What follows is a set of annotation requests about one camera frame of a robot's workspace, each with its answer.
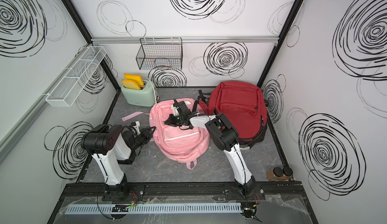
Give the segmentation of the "pink backpack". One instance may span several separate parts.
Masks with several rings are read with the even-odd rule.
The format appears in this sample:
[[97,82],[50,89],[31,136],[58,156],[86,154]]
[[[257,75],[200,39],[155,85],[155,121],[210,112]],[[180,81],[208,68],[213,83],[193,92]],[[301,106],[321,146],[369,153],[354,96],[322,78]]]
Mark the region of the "pink backpack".
[[179,128],[164,124],[173,114],[173,103],[173,100],[157,103],[148,114],[150,126],[156,128],[153,140],[166,157],[185,163],[192,170],[198,158],[207,151],[210,134],[203,128]]

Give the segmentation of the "red and black backpack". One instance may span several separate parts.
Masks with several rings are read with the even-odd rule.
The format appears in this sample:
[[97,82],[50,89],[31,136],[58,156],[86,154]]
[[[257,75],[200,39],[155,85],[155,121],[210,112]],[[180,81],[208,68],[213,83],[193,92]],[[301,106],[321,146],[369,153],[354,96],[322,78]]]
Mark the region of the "red and black backpack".
[[265,139],[267,129],[265,128],[259,135],[252,138],[239,138],[241,146],[253,147],[255,144],[262,142]]

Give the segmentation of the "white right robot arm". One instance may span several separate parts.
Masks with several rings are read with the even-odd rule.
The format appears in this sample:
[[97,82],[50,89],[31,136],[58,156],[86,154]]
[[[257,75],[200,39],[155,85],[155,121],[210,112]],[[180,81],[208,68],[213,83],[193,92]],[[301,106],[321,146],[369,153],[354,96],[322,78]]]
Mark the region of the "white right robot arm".
[[195,127],[206,129],[217,148],[223,151],[232,167],[234,179],[238,183],[238,191],[242,197],[248,197],[256,187],[254,176],[249,171],[240,151],[238,132],[228,118],[223,114],[200,114],[196,111],[197,104],[192,110],[185,101],[173,100],[173,113],[164,122],[168,126],[179,127],[181,130]]

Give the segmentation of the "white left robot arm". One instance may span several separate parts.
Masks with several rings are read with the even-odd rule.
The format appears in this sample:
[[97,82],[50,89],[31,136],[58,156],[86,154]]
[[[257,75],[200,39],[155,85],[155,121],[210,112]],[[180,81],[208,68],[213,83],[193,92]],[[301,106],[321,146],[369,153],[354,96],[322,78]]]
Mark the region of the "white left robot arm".
[[130,194],[127,177],[120,165],[131,165],[148,144],[156,127],[140,129],[134,125],[101,124],[86,133],[81,147],[97,162],[104,176],[104,188],[109,194]]

